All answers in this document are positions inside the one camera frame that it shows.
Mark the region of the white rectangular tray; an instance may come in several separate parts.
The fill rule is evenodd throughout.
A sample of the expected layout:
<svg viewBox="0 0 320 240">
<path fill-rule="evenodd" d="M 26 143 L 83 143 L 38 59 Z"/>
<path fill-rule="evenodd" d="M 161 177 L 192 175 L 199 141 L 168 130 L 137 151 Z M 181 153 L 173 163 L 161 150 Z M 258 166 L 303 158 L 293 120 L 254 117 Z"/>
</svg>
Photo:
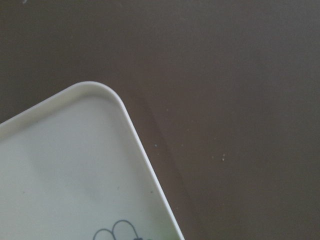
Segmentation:
<svg viewBox="0 0 320 240">
<path fill-rule="evenodd" d="M 74 84 L 0 125 L 3 240 L 182 240 L 130 116 Z"/>
</svg>

